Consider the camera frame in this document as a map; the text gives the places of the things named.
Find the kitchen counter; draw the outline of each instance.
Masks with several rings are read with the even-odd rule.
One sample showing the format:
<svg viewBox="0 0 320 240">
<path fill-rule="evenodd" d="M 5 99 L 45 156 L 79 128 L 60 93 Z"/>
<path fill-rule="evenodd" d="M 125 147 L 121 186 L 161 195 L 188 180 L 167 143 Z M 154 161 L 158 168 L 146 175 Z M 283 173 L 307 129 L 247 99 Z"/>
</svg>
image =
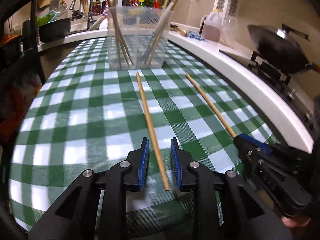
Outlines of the kitchen counter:
<svg viewBox="0 0 320 240">
<path fill-rule="evenodd" d="M 106 37 L 107 35 L 108 30 L 77 33 L 58 41 L 39 45 L 38 49 L 43 51 L 62 44 Z M 233 82 L 263 111 L 289 145 L 311 153 L 313 139 L 287 103 L 255 74 L 220 53 L 219 49 L 243 57 L 250 57 L 248 51 L 234 50 L 212 41 L 204 42 L 190 39 L 172 31 L 168 34 L 168 40 L 188 50 L 209 65 L 214 66 L 217 71 Z"/>
</svg>

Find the stove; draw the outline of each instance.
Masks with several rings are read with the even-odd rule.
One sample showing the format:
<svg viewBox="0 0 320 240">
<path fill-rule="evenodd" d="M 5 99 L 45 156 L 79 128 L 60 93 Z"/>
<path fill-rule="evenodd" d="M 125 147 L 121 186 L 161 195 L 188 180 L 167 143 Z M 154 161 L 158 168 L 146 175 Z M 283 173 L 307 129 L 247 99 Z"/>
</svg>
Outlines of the stove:
<svg viewBox="0 0 320 240">
<path fill-rule="evenodd" d="M 313 139 L 315 139 L 316 122 L 313 115 L 313 102 L 291 76 L 282 73 L 255 51 L 250 59 L 223 50 L 219 51 L 246 67 L 281 96 L 300 118 Z"/>
</svg>

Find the pot handle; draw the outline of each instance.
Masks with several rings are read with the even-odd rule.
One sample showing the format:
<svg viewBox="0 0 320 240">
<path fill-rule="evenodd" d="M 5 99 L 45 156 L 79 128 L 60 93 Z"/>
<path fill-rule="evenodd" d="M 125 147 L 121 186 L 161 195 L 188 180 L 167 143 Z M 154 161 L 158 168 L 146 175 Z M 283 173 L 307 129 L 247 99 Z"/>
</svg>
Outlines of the pot handle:
<svg viewBox="0 0 320 240">
<path fill-rule="evenodd" d="M 310 63 L 306 64 L 306 67 L 310 68 L 310 69 L 313 69 L 313 70 L 315 70 L 315 71 L 320 73 L 320 65 L 318 65 L 316 63 L 310 62 Z"/>
<path fill-rule="evenodd" d="M 297 34 L 298 36 L 300 36 L 300 37 L 302 37 L 302 38 L 306 39 L 307 41 L 310 41 L 310 40 L 309 40 L 309 35 L 308 35 L 308 34 L 305 34 L 305 33 L 299 32 L 299 31 L 297 31 L 297 30 L 295 30 L 295 29 L 293 29 L 293 28 L 289 27 L 288 25 L 282 24 L 282 29 L 283 29 L 285 32 L 287 32 L 287 33 L 289 33 L 289 32 L 293 32 L 293 33 Z"/>
</svg>

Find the wok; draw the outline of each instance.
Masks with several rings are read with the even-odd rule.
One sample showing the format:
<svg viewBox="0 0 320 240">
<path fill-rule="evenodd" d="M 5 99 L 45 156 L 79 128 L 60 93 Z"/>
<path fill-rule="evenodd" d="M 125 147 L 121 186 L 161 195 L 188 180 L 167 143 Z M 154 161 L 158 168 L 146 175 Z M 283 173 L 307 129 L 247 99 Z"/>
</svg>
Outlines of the wok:
<svg viewBox="0 0 320 240">
<path fill-rule="evenodd" d="M 64 18 L 46 23 L 39 27 L 39 38 L 42 42 L 51 42 L 64 38 L 70 33 L 71 18 Z"/>
<path fill-rule="evenodd" d="M 320 73 L 320 65 L 309 62 L 300 45 L 289 32 L 309 41 L 309 35 L 282 25 L 282 29 L 266 25 L 248 25 L 250 38 L 258 52 L 285 74 L 295 74 L 313 69 Z"/>
</svg>

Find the green checkered tablecloth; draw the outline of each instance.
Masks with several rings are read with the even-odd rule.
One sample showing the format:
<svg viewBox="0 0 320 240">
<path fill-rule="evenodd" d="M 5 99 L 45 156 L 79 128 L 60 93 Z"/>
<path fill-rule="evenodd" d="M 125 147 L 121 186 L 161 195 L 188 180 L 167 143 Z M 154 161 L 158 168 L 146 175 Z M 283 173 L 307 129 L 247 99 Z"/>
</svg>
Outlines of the green checkered tablecloth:
<svg viewBox="0 0 320 240">
<path fill-rule="evenodd" d="M 149 137 L 137 70 L 110 71 L 107 51 L 106 38 L 83 41 L 51 74 L 22 123 L 9 187 L 13 214 L 27 230 L 83 170 L 108 170 L 139 148 L 143 137 Z M 213 171 L 243 172 L 229 134 L 186 79 L 186 72 L 236 134 L 275 141 L 252 106 L 173 44 L 167 47 L 163 68 L 139 72 L 171 185 L 172 137 Z M 192 193 L 164 191 L 150 145 L 145 191 L 127 194 L 129 236 L 181 230 L 179 225 L 191 218 Z"/>
</svg>

